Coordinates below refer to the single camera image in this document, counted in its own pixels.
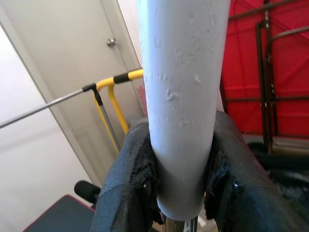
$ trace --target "door knob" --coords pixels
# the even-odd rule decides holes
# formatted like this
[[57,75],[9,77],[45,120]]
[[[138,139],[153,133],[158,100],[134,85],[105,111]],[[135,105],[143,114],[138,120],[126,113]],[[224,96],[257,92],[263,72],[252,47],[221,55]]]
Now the door knob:
[[114,39],[114,38],[109,38],[109,39],[107,39],[107,41],[106,41],[106,45],[107,45],[108,47],[114,47],[116,44],[117,44],[117,40]]

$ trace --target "red tarp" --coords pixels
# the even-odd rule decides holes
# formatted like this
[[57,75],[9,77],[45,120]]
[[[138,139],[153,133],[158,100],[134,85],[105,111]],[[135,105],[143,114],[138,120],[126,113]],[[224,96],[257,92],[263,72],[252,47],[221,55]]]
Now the red tarp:
[[[230,16],[263,6],[263,0],[232,0]],[[309,0],[295,0],[270,12],[271,35],[309,26]],[[254,26],[264,13],[229,22],[222,82],[225,97],[260,98]],[[263,51],[266,34],[262,29]],[[309,96],[309,32],[284,37],[272,44],[275,91],[278,97]],[[259,101],[228,102],[228,113],[242,132],[261,133]],[[309,101],[277,103],[279,135],[309,136]]]

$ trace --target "white pvc pipe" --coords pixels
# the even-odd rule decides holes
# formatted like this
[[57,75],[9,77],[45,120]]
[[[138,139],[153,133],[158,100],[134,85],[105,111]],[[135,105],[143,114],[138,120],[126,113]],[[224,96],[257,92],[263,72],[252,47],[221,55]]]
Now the white pvc pipe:
[[202,206],[230,0],[139,0],[158,205],[173,220]]

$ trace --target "door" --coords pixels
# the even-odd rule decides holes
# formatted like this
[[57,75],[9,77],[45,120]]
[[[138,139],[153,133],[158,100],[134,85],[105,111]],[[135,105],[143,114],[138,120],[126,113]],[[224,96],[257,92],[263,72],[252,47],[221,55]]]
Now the door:
[[[59,98],[84,85],[127,72],[120,52],[126,43],[116,38],[117,45],[106,45],[106,41],[114,35],[100,0],[0,0],[0,3],[39,73],[32,78],[43,96],[48,92],[52,98]],[[28,60],[23,61],[27,67]],[[46,89],[43,90],[40,85],[46,86]],[[126,116],[142,116],[131,83],[117,86],[115,94]],[[101,96],[122,143],[124,134],[105,89]],[[56,119],[73,149],[79,151],[80,160],[81,156],[87,157],[102,182],[117,153],[99,118],[92,93],[79,95],[57,108],[63,119]]]

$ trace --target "yellow frame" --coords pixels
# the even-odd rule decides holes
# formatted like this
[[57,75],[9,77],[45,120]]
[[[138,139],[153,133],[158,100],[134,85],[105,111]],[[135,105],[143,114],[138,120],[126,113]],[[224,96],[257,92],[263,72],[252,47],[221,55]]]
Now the yellow frame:
[[[114,94],[114,86],[117,85],[117,84],[126,82],[126,81],[133,81],[133,80],[139,79],[139,78],[143,78],[143,69],[131,71],[131,72],[128,72],[128,73],[125,73],[125,74],[122,74],[122,75],[118,75],[118,76],[113,76],[113,77],[110,77],[110,78],[107,78],[107,79],[104,79],[104,80],[97,82],[97,91],[98,92],[100,92],[100,90],[104,87],[108,88],[108,97],[109,97],[109,99],[112,103],[112,107],[113,107],[114,111],[116,112],[118,121],[120,122],[121,128],[122,128],[122,130],[124,131],[125,134],[129,131],[129,126],[127,125],[126,119],[125,119],[125,117],[124,117],[124,115],[123,115],[123,113],[120,109],[120,106],[119,106],[119,104],[116,100],[116,97],[115,97],[115,94]],[[95,98],[94,98],[94,101],[95,101],[95,105],[96,105],[96,108],[98,110],[98,113],[100,114],[100,117],[103,121],[104,127],[106,128],[109,137],[111,138],[114,146],[116,147],[116,150],[118,151],[116,143],[115,143],[115,141],[112,137],[112,133],[107,126],[106,119],[105,119],[103,113],[101,112],[100,106],[97,103]]]

